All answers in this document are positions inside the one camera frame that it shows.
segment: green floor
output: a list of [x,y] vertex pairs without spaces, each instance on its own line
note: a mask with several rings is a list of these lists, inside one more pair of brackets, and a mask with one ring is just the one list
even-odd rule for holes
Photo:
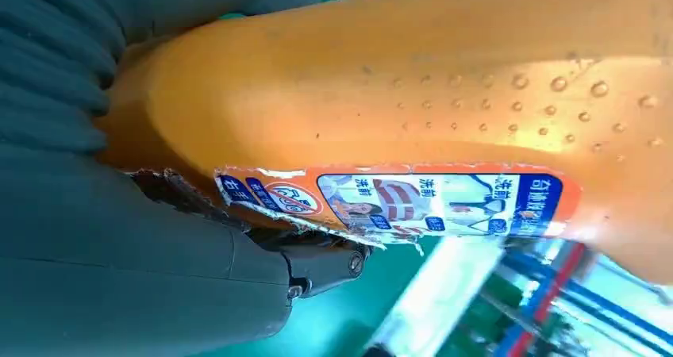
[[[422,244],[428,253],[436,239]],[[290,320],[278,335],[199,357],[357,356],[423,261],[409,245],[392,245],[387,251],[377,251],[359,280],[297,301]]]

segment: orange plastic bottle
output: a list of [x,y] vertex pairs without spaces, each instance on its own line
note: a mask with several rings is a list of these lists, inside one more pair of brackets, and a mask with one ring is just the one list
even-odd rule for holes
[[519,163],[582,188],[561,236],[673,282],[672,0],[344,0],[220,21],[120,75],[103,159]]

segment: raised dot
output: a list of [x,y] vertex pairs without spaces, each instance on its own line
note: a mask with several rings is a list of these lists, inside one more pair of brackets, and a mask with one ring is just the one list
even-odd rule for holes
[[623,125],[622,123],[616,123],[615,125],[612,126],[612,130],[616,133],[622,133],[626,131],[626,126]]
[[650,147],[659,147],[660,145],[663,145],[663,140],[660,137],[656,137],[648,141],[648,145]]
[[547,106],[544,108],[544,113],[547,115],[554,115],[556,113],[556,107],[555,106]]
[[494,83],[495,83],[495,77],[493,75],[484,75],[482,77],[482,84],[486,88],[492,87]]
[[589,115],[589,113],[585,111],[580,115],[578,115],[577,118],[579,118],[580,121],[588,122],[591,120],[591,115]]
[[458,87],[462,82],[463,77],[461,77],[460,75],[453,75],[451,78],[448,79],[448,85],[450,87]]
[[556,77],[552,80],[552,84],[550,86],[552,87],[552,90],[556,92],[566,90],[567,79],[564,77]]
[[591,87],[591,95],[594,95],[596,98],[605,97],[609,91],[610,88],[608,87],[608,84],[603,81],[596,83]]
[[512,80],[512,86],[514,86],[515,89],[525,89],[529,84],[528,78],[526,78],[525,75],[523,74],[518,74],[514,76],[514,79]]
[[645,95],[638,100],[638,105],[644,109],[653,109],[659,104],[659,100],[651,95]]

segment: printed label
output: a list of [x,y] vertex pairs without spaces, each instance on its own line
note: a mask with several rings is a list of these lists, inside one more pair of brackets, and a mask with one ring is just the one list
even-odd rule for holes
[[324,167],[278,176],[238,168],[217,174],[228,202],[369,244],[444,235],[557,236],[580,192],[546,168],[497,164]]
[[541,236],[563,184],[552,175],[322,175],[317,184],[347,228],[366,233]]

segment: red metal bar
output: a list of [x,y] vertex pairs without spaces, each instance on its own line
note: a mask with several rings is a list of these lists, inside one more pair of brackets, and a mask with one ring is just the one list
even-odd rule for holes
[[[535,316],[533,318],[536,321],[541,323],[547,319],[549,307],[552,306],[552,301],[559,296],[561,288],[565,286],[568,280],[570,280],[572,273],[582,260],[582,255],[585,250],[586,246],[584,246],[584,244],[574,244],[572,246],[570,255],[559,270],[559,274],[557,274],[553,280],[552,288],[547,292],[540,303],[540,306],[535,310]],[[532,339],[532,334],[524,332],[521,334],[521,337],[519,337],[519,340],[512,346],[507,355],[509,357],[520,357],[525,355],[525,351],[528,349],[528,345]]]

